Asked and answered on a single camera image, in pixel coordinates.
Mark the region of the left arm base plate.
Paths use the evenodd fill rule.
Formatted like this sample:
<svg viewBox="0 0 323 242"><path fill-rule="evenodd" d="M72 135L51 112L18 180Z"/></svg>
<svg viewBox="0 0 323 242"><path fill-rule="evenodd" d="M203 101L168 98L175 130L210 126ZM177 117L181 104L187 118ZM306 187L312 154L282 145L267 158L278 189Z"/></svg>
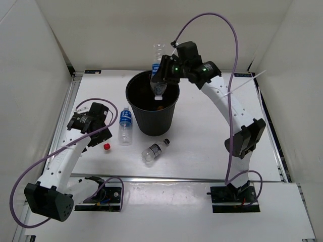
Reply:
<svg viewBox="0 0 323 242"><path fill-rule="evenodd" d="M74 207L75 211L88 212L121 212L124 201L124 182L118 176L103 178L90 176L86 180L94 181L98 184L98 192L94 196L85 199L81 205Z"/></svg>

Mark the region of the black label clear bottle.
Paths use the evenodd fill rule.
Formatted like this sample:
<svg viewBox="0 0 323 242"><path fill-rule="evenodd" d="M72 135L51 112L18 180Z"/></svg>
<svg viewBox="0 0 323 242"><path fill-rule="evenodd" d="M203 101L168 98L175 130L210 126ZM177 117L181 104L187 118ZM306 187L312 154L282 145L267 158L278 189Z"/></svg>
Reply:
<svg viewBox="0 0 323 242"><path fill-rule="evenodd" d="M155 142L146 150L141 153L142 158L146 162L151 162L159 155L161 155L165 149L169 146L169 139L163 139L162 141Z"/></svg>

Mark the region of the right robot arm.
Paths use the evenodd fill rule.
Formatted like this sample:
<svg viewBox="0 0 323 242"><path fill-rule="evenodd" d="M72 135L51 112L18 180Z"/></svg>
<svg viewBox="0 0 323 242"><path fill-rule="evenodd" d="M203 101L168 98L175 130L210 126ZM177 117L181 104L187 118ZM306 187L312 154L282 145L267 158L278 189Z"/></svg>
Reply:
<svg viewBox="0 0 323 242"><path fill-rule="evenodd" d="M172 55L163 55L158 69L152 70L150 86L155 100L163 99L168 85L175 85L181 79L205 94L217 107L229 125L230 136L225 140L229 153L225 176L227 197L234 202L241 200L250 185L249 164L266 123L262 118L251 116L231 94L220 69L212 61L203 62L194 42L172 43Z"/></svg>

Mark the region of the red cap clear bottle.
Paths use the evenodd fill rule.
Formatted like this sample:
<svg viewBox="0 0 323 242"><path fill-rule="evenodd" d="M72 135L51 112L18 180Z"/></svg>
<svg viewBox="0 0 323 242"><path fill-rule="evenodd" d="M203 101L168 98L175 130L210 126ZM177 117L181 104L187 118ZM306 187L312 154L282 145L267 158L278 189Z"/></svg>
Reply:
<svg viewBox="0 0 323 242"><path fill-rule="evenodd" d="M105 151L107 151L107 150L109 150L109 149L111 148L111 146L110 146L110 144L109 144L109 143L105 143L105 144L103 145L103 148L104 148L104 150L105 150Z"/></svg>

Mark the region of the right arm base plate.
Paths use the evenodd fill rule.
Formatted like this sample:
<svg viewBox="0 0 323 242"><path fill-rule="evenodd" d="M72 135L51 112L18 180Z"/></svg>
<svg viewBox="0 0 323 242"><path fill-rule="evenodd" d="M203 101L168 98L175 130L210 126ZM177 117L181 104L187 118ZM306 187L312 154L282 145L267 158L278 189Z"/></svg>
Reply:
<svg viewBox="0 0 323 242"><path fill-rule="evenodd" d="M234 195L228 186L213 186L209 192L213 213L259 213L254 185L250 185L242 193Z"/></svg>

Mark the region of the blue label bottle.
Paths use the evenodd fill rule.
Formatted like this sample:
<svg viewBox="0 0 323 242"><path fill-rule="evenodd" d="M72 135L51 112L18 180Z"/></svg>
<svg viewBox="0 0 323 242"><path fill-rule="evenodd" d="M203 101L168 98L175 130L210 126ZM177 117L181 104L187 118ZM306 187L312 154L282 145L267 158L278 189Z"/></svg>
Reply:
<svg viewBox="0 0 323 242"><path fill-rule="evenodd" d="M167 84L160 77L160 64L162 61L162 56L165 54L165 45L162 43L157 43L154 46L153 52L153 62L152 71L150 78L150 87L154 94L154 99L156 101L163 100L163 94L166 90Z"/></svg>
<svg viewBox="0 0 323 242"><path fill-rule="evenodd" d="M131 145L132 143L132 113L128 106L120 113L118 139L120 145Z"/></svg>

